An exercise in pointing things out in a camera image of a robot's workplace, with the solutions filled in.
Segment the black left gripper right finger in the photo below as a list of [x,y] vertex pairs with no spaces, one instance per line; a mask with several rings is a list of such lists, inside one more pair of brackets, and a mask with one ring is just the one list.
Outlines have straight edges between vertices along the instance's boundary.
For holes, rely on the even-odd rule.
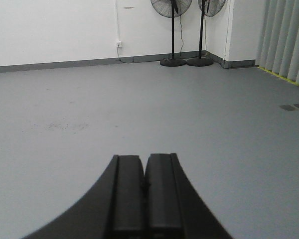
[[175,153],[151,154],[146,166],[147,227],[153,239],[230,239],[198,195]]

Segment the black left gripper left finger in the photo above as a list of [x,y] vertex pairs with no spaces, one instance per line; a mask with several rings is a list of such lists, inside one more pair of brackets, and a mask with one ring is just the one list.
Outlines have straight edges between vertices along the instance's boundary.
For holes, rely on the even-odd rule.
[[28,239],[139,237],[145,229],[144,172],[137,155],[115,155],[96,183]]

